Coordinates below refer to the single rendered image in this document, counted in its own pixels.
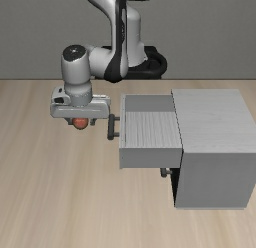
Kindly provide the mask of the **orange-red peach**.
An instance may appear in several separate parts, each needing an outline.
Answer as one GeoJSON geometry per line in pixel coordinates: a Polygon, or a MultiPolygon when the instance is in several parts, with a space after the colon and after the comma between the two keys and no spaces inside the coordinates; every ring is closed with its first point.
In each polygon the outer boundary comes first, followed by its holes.
{"type": "Polygon", "coordinates": [[[76,129],[82,130],[88,126],[89,120],[87,118],[74,118],[72,123],[76,129]]]}

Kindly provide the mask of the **grey cabinet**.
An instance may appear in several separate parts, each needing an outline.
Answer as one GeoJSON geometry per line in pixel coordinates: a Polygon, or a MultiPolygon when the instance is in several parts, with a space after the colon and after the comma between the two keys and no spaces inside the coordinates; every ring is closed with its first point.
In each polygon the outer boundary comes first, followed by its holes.
{"type": "Polygon", "coordinates": [[[237,89],[174,89],[183,146],[179,209],[243,209],[256,186],[256,122],[237,89]]]}

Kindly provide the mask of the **grey open drawer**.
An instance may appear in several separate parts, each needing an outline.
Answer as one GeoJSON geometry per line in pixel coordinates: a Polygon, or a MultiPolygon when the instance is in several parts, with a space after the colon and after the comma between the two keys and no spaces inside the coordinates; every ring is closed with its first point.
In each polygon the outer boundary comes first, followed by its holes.
{"type": "Polygon", "coordinates": [[[183,147],[171,94],[123,94],[119,127],[121,169],[180,167],[183,147]]]}

